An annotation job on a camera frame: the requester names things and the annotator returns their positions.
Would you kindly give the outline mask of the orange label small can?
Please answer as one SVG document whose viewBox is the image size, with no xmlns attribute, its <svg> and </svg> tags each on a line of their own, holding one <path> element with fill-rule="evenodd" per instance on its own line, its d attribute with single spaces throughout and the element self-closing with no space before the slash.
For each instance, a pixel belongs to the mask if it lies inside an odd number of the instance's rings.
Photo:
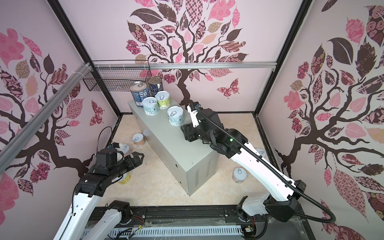
<svg viewBox="0 0 384 240">
<path fill-rule="evenodd" d="M 136 133 L 133 135 L 132 137 L 132 141 L 133 143 L 137 146 L 137 147 L 142 147 L 145 145 L 146 143 L 146 140 L 144 138 L 144 135 L 142 133 Z"/>
</svg>

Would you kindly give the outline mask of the light green small can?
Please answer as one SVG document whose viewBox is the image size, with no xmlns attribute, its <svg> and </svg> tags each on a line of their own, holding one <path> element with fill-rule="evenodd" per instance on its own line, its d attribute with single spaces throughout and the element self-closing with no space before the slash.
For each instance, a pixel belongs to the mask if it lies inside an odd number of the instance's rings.
<svg viewBox="0 0 384 240">
<path fill-rule="evenodd" d="M 157 99 L 158 106 L 160 109 L 168 109 L 171 104 L 170 94 L 166 91 L 159 91 L 155 98 Z"/>
</svg>

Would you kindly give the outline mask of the teal label small can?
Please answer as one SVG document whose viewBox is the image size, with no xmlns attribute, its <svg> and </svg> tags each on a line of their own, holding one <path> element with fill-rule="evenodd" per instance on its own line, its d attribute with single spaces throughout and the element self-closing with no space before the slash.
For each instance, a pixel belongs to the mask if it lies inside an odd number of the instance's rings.
<svg viewBox="0 0 384 240">
<path fill-rule="evenodd" d="M 155 116 L 159 113 L 158 101 L 154 97 L 145 98 L 142 101 L 143 109 L 147 116 Z"/>
</svg>

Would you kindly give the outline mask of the dark blue tall can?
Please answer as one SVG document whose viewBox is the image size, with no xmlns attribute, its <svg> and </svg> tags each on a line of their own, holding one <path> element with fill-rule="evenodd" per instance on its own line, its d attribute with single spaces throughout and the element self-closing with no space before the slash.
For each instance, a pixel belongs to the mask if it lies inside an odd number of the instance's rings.
<svg viewBox="0 0 384 240">
<path fill-rule="evenodd" d="M 153 76 L 153 77 L 149 78 L 148 84 L 149 84 L 150 92 L 151 92 L 153 97 L 158 92 L 161 92 L 164 90 L 162 78 L 159 76 Z"/>
</svg>

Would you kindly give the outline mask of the blue white label can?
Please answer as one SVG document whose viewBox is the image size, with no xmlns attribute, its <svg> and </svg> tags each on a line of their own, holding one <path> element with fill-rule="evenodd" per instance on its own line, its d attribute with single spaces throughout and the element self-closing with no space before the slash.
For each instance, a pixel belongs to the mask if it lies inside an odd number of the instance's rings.
<svg viewBox="0 0 384 240">
<path fill-rule="evenodd" d="M 143 108 L 144 99 L 150 97 L 148 85 L 145 82 L 135 82 L 130 87 L 133 99 L 138 108 Z"/>
</svg>

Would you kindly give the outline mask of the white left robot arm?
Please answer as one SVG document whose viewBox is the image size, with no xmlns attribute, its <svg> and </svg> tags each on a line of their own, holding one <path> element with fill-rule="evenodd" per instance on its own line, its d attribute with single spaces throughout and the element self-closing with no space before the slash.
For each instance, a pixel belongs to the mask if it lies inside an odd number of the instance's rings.
<svg viewBox="0 0 384 240">
<path fill-rule="evenodd" d="M 79 240 L 86 225 L 103 197 L 106 189 L 117 183 L 124 174 L 142 165 L 145 155 L 124 153 L 115 148 L 105 148 L 96 153 L 96 164 L 80 178 L 74 188 L 72 203 L 55 240 Z M 118 224 L 131 222 L 130 204 L 113 201 L 102 218 L 86 235 L 86 240 L 103 240 Z"/>
</svg>

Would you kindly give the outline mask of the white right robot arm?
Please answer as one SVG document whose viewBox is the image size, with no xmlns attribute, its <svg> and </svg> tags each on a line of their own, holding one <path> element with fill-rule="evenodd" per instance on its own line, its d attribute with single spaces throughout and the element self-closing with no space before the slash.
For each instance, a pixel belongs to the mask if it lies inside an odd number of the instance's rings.
<svg viewBox="0 0 384 240">
<path fill-rule="evenodd" d="M 185 140 L 202 140 L 217 153 L 239 164 L 254 176 L 268 193 L 259 197 L 244 197 L 240 202 L 239 214 L 248 216 L 268 214 L 280 222 L 287 222 L 298 207 L 300 195 L 306 185 L 301 180 L 294 181 L 268 162 L 236 129 L 225 129 L 218 114 L 210 109 L 188 110 L 192 122 L 181 127 Z"/>
</svg>

